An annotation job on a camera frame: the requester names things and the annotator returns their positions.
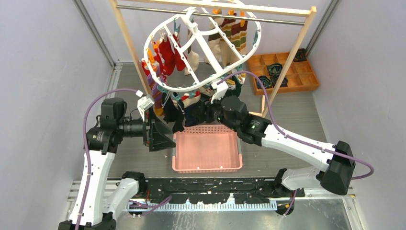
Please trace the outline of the navy santa sock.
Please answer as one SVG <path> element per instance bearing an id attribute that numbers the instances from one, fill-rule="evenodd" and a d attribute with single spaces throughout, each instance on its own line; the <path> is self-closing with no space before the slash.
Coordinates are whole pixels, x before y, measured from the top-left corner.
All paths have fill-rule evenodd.
<path id="1" fill-rule="evenodd" d="M 187 97 L 182 102 L 184 104 L 185 126 L 192 127 L 199 125 L 201 123 L 199 114 L 201 111 L 201 95 L 195 96 L 193 98 Z"/>

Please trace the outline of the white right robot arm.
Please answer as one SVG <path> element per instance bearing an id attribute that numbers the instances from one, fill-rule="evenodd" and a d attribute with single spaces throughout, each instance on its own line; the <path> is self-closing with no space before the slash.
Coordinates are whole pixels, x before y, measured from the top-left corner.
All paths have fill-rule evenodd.
<path id="1" fill-rule="evenodd" d="M 248 144 L 283 151 L 309 163 L 307 168 L 278 171 L 272 184 L 278 197 L 308 187 L 322 187 L 341 196 L 348 193 L 356 166 L 348 143 L 318 142 L 284 130 L 273 121 L 249 113 L 246 104 L 236 96 L 214 103 L 209 98 L 201 99 L 192 115 L 198 124 L 217 121 Z"/>

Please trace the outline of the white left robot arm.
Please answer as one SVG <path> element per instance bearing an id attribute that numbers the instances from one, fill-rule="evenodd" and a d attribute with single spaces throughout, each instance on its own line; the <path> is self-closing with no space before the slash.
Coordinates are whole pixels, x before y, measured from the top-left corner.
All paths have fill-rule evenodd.
<path id="1" fill-rule="evenodd" d="M 123 138 L 142 138 L 150 152 L 176 146 L 171 129 L 157 118 L 153 105 L 151 96 L 141 97 L 137 102 L 141 117 L 133 119 L 125 115 L 127 103 L 122 98 L 102 102 L 97 126 L 84 133 L 84 169 L 74 208 L 58 229 L 114 230 L 130 199 L 146 194 L 144 174 L 125 172 L 118 187 L 104 199 L 108 174 Z"/>

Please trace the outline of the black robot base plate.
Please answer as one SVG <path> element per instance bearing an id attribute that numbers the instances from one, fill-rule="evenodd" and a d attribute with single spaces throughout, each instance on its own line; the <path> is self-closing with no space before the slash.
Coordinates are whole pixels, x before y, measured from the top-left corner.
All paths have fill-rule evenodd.
<path id="1" fill-rule="evenodd" d="M 292 195 L 275 186 L 272 177 L 147 178 L 132 198 L 160 203 L 171 196 L 171 204 L 224 204 L 233 198 L 236 204 L 263 204 L 268 198 L 289 200 Z"/>

